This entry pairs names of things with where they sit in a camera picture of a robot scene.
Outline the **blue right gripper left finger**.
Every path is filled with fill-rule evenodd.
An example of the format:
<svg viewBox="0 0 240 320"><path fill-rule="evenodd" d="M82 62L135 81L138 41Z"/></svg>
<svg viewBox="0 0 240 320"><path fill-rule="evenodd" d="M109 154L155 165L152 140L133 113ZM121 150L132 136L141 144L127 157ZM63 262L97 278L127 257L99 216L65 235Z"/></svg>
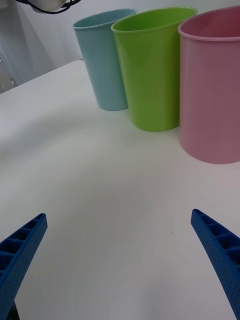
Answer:
<svg viewBox="0 0 240 320"><path fill-rule="evenodd" d="M40 213L0 243L0 319L7 318L47 228Z"/></svg>

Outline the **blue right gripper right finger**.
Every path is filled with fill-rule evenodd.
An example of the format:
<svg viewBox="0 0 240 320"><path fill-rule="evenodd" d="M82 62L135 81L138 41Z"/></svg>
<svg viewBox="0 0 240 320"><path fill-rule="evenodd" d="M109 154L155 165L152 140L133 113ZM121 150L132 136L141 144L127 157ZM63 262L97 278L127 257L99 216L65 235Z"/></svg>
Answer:
<svg viewBox="0 0 240 320"><path fill-rule="evenodd" d="M194 209L190 223L222 285L236 319L240 319L240 238Z"/></svg>

